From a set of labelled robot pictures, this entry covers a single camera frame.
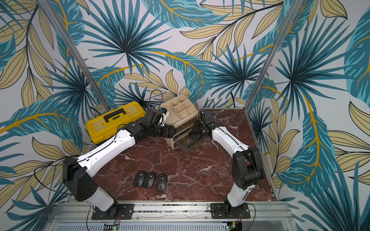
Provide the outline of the clear bottom drawer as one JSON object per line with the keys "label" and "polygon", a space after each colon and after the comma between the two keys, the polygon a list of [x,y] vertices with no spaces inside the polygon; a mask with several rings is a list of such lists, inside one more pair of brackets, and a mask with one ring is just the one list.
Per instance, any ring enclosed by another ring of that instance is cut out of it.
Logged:
{"label": "clear bottom drawer", "polygon": [[193,130],[183,131],[174,137],[175,144],[185,153],[189,154],[205,139],[204,136]]}

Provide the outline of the beige drawer organizer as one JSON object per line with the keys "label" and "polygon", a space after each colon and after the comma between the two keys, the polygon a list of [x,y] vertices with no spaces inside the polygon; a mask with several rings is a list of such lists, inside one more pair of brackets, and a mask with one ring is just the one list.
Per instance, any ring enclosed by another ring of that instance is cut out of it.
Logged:
{"label": "beige drawer organizer", "polygon": [[172,149],[177,149],[189,141],[189,133],[198,119],[198,110],[192,102],[183,94],[161,104],[160,108],[165,108],[169,112],[166,118],[166,125],[173,125],[176,133],[172,138],[165,138],[165,141]]}

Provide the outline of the black Lecoo mouse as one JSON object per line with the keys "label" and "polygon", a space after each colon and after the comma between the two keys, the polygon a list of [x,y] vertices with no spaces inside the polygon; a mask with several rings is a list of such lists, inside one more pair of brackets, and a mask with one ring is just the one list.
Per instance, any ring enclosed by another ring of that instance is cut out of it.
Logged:
{"label": "black Lecoo mouse", "polygon": [[166,190],[167,188],[167,175],[166,174],[160,174],[158,177],[157,177],[157,184],[156,184],[156,190],[158,192],[163,192]]}
{"label": "black Lecoo mouse", "polygon": [[151,189],[154,185],[154,182],[157,178],[157,174],[155,172],[149,172],[144,178],[143,187],[146,189]]}
{"label": "black Lecoo mouse", "polygon": [[133,181],[134,187],[140,188],[143,185],[145,177],[146,177],[146,171],[144,170],[138,171]]}

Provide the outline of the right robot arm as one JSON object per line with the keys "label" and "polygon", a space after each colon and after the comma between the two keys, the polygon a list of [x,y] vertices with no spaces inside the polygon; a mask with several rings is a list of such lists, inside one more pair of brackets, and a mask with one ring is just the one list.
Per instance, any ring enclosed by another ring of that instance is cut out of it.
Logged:
{"label": "right robot arm", "polygon": [[232,157],[234,184],[224,203],[211,204],[212,218],[249,218],[245,199],[266,177],[262,155],[258,148],[242,143],[222,123],[215,121],[211,110],[200,111],[199,115],[201,119],[192,127],[193,138],[210,137]]}

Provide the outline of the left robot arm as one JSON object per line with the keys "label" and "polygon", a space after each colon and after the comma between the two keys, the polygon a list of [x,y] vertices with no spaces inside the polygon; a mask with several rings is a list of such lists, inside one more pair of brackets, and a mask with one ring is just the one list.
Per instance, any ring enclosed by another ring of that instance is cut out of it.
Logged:
{"label": "left robot arm", "polygon": [[76,159],[66,158],[63,184],[77,201],[90,203],[108,219],[116,218],[120,214],[118,202],[99,187],[93,177],[117,155],[148,137],[172,138],[176,129],[165,123],[169,115],[165,108],[149,108],[137,121],[120,124],[113,136],[97,148]]}

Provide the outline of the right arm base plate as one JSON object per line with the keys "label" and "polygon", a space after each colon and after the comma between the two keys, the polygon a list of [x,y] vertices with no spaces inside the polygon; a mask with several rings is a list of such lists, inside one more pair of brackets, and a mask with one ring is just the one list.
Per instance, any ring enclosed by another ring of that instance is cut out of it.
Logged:
{"label": "right arm base plate", "polygon": [[248,219],[251,217],[247,203],[232,207],[228,202],[211,203],[213,219]]}

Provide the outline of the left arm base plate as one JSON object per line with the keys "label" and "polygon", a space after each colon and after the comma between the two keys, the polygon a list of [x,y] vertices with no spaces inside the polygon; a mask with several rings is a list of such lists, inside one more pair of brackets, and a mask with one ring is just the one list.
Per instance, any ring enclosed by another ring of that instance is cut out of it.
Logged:
{"label": "left arm base plate", "polygon": [[98,207],[93,209],[92,220],[130,220],[134,211],[134,204],[113,204],[107,211]]}

